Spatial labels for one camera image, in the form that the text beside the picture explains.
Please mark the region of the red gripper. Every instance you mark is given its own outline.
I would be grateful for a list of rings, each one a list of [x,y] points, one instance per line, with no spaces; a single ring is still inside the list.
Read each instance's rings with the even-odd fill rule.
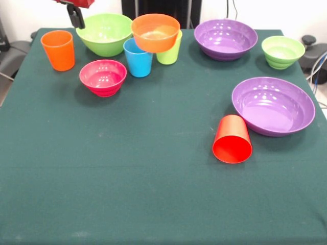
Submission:
[[[55,0],[61,4],[67,5],[67,12],[72,25],[75,28],[84,29],[85,23],[80,8],[89,8],[95,0]]]

